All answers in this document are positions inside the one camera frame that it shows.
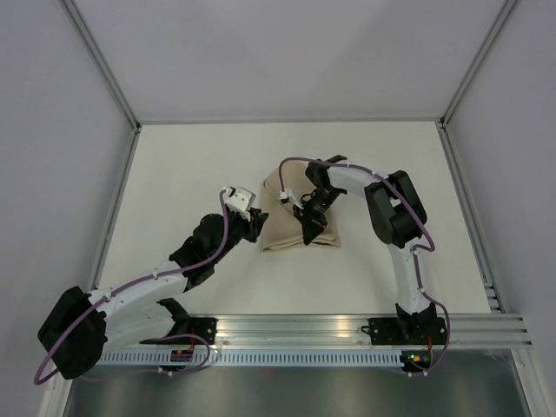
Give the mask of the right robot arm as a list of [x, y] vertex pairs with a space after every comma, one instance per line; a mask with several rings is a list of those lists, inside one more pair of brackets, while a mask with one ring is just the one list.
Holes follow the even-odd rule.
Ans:
[[304, 245], [328, 226], [327, 211], [340, 195], [364, 199], [375, 235], [389, 251], [397, 282], [396, 331], [407, 343], [423, 338], [437, 318], [434, 303], [423, 294], [419, 251], [433, 251], [426, 231], [427, 213], [407, 172], [382, 175], [344, 156], [304, 160], [305, 176], [314, 185], [293, 207]]

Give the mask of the beige cloth napkin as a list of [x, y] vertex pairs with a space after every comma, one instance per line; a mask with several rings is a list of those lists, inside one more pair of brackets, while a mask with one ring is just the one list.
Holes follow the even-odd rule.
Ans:
[[[306, 162], [286, 162], [282, 168], [282, 177], [287, 189], [291, 189], [295, 197], [302, 197], [313, 191], [314, 185], [305, 176]], [[258, 239], [260, 251], [279, 252], [294, 248], [305, 248], [301, 224], [294, 216], [294, 205], [289, 202], [282, 204], [279, 200], [281, 183], [279, 169], [269, 174], [261, 184], [260, 209], [268, 213]], [[328, 222], [324, 232], [318, 235], [309, 247], [339, 248], [341, 240], [337, 231], [334, 211], [330, 209], [326, 213]]]

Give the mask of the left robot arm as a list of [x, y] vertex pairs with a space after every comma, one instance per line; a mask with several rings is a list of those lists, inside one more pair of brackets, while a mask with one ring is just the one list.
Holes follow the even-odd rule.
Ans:
[[230, 210], [205, 215], [181, 247], [142, 278], [89, 293], [78, 286], [64, 291], [37, 332], [47, 359], [73, 380], [118, 349], [185, 341], [189, 314], [176, 296], [204, 283], [240, 242], [257, 241], [268, 214], [248, 213], [248, 219]]

